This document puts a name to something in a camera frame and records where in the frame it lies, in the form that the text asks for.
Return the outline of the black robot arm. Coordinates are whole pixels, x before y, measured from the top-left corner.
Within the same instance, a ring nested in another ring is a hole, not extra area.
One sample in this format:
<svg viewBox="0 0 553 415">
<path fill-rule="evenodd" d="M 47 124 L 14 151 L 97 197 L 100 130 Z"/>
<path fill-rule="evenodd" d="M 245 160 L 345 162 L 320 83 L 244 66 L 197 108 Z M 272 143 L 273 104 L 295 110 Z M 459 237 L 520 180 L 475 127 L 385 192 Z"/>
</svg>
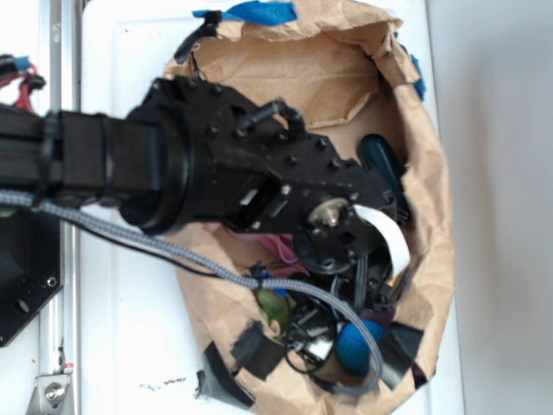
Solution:
<svg viewBox="0 0 553 415">
<path fill-rule="evenodd" d="M 127 118 L 1 109 L 1 187 L 38 207 L 115 208 L 150 235 L 192 222 L 237 233 L 287 233 L 301 264 L 347 281 L 356 309 L 389 310 L 398 287 L 374 208 L 397 218 L 392 187 L 371 165 L 342 159 L 280 99 L 253 104 L 236 90 L 156 80 Z"/>
</svg>

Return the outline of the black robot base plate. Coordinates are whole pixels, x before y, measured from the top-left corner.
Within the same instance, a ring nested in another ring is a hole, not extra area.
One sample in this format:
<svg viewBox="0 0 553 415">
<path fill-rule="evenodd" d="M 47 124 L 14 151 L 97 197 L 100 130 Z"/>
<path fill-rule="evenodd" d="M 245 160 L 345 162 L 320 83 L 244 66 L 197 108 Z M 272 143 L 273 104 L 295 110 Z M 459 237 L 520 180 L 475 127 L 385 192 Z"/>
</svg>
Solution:
<svg viewBox="0 0 553 415">
<path fill-rule="evenodd" d="M 62 286 L 60 221 L 18 211 L 1 219 L 1 346 L 9 346 Z"/>
</svg>

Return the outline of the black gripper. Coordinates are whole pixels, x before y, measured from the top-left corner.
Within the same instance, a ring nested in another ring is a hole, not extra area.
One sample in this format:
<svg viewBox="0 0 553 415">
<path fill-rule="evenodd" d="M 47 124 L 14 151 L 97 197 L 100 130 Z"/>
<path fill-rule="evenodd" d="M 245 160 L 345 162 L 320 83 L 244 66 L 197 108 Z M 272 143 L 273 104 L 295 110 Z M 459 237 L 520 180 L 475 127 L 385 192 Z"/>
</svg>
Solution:
<svg viewBox="0 0 553 415">
<path fill-rule="evenodd" d="M 329 361 L 342 328 L 349 322 L 337 309 L 316 297 L 292 293 L 284 337 L 284 358 L 300 374 L 315 374 Z"/>
</svg>

